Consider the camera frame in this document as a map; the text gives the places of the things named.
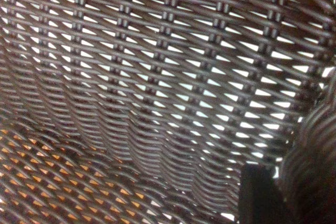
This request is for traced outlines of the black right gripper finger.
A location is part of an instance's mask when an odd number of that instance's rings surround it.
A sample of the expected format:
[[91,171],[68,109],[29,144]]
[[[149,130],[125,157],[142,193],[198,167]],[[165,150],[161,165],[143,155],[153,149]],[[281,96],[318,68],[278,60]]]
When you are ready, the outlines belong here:
[[240,223],[285,223],[285,210],[270,170],[247,164],[240,175]]

